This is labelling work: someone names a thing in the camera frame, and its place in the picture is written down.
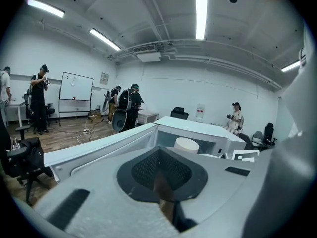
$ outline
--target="fluorescent light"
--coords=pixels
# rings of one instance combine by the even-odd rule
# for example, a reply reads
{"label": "fluorescent light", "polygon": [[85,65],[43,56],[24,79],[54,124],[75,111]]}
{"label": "fluorescent light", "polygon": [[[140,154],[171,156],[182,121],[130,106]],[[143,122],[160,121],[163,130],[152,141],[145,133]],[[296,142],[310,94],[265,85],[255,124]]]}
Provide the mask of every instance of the fluorescent light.
{"label": "fluorescent light", "polygon": [[106,36],[102,35],[100,32],[98,32],[96,29],[92,29],[90,31],[91,34],[95,35],[102,41],[106,42],[110,47],[115,49],[116,51],[119,51],[121,48],[119,48],[115,43],[113,43],[111,40],[109,40]]}
{"label": "fluorescent light", "polygon": [[205,38],[208,0],[196,0],[196,39]]}
{"label": "fluorescent light", "polygon": [[28,0],[28,5],[36,7],[36,8],[40,8],[42,10],[46,10],[46,11],[53,13],[56,16],[61,17],[61,18],[63,18],[64,14],[65,14],[65,12],[62,10],[56,9],[56,8],[46,4],[46,3],[39,2],[36,0]]}
{"label": "fluorescent light", "polygon": [[282,71],[283,71],[283,72],[286,72],[286,71],[288,71],[288,70],[290,70],[290,69],[294,69],[294,68],[298,67],[299,65],[300,65],[300,62],[299,62],[299,61],[296,61],[296,62],[294,62],[294,63],[292,63],[292,64],[290,64],[290,65],[284,67],[284,68],[282,69]]}

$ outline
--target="ceiling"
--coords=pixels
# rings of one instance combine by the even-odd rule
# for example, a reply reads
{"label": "ceiling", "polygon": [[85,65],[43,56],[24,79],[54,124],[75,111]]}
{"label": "ceiling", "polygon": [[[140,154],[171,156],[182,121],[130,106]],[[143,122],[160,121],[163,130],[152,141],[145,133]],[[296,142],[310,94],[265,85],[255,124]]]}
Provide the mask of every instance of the ceiling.
{"label": "ceiling", "polygon": [[[295,73],[281,68],[298,60],[303,22],[286,0],[208,0],[205,40],[195,40],[195,0],[40,0],[65,11],[64,18],[24,5],[22,14],[59,30],[114,61],[137,60],[133,47],[152,43],[163,59],[216,64],[274,82]],[[121,47],[116,52],[91,35],[97,29]]]}

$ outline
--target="person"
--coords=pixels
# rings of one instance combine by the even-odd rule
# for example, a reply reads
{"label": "person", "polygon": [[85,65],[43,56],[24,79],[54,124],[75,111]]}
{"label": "person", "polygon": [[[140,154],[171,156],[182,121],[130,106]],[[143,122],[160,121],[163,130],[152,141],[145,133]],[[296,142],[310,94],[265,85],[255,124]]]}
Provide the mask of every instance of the person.
{"label": "person", "polygon": [[138,110],[141,107],[142,98],[139,94],[139,85],[133,84],[130,89],[128,89],[131,95],[131,108],[127,111],[126,120],[126,130],[133,129],[135,127],[135,122],[138,118]]}
{"label": "person", "polygon": [[44,100],[44,90],[48,90],[48,85],[45,83],[45,74],[48,73],[46,64],[42,65],[38,75],[33,75],[31,79],[31,109],[34,112],[35,126],[40,135],[43,132],[49,132],[46,127],[46,106]]}
{"label": "person", "polygon": [[4,126],[6,126],[5,107],[11,99],[10,72],[11,72],[11,69],[8,66],[5,67],[4,70],[0,72],[1,73],[0,75],[1,77],[0,79],[0,84],[1,84],[0,109],[1,109],[1,116],[2,116]]}
{"label": "person", "polygon": [[109,114],[107,117],[107,122],[112,124],[112,117],[117,107],[118,93],[121,91],[121,86],[117,85],[111,90],[111,99],[109,100]]}
{"label": "person", "polygon": [[241,107],[239,102],[233,103],[232,106],[234,108],[234,111],[233,114],[228,117],[230,119],[228,122],[228,126],[232,129],[238,130],[242,119]]}

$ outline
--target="wooden floor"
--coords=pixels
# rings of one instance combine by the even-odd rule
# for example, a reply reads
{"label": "wooden floor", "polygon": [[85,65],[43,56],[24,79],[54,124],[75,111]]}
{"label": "wooden floor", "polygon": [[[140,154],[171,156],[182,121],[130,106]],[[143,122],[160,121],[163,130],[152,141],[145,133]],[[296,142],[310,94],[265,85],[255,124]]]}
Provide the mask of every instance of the wooden floor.
{"label": "wooden floor", "polygon": [[[30,130],[29,132],[26,132],[25,138],[39,137],[44,153],[47,153],[79,145],[80,143],[77,141],[77,137],[83,134],[83,130],[85,128],[90,129],[91,131],[93,131],[93,133],[91,134],[91,138],[90,135],[84,135],[78,138],[78,140],[83,144],[87,143],[89,141],[89,138],[90,141],[94,141],[107,136],[111,136],[116,133],[112,129],[112,126],[106,121],[101,122],[100,117],[92,119],[92,122],[90,122],[90,120],[87,120],[86,118],[63,119],[60,121],[61,127],[58,126],[58,123],[52,121],[51,126],[48,127],[48,130],[50,131],[49,133],[44,133],[43,135],[34,135],[33,131]],[[15,128],[17,127],[18,124],[13,124],[9,125],[9,127],[7,128],[12,139],[14,139],[15,137],[20,138],[20,134],[15,132]],[[6,176],[3,171],[1,172],[1,174],[4,176],[4,182],[11,195],[25,201],[25,187],[21,186],[16,178]],[[56,186],[54,178],[49,178],[45,174],[39,176],[39,179],[43,183],[47,184],[50,188]],[[47,193],[46,189],[40,187],[36,182],[33,183],[30,194],[31,204],[34,205],[37,200],[45,195],[45,193]]]}

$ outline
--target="whiteboard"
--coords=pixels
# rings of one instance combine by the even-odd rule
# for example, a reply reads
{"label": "whiteboard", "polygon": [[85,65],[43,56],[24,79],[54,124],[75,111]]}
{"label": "whiteboard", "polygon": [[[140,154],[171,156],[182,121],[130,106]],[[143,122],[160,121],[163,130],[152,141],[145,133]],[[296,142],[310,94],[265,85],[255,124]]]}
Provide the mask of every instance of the whiteboard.
{"label": "whiteboard", "polygon": [[63,72],[60,86],[61,100],[90,101],[93,78]]}

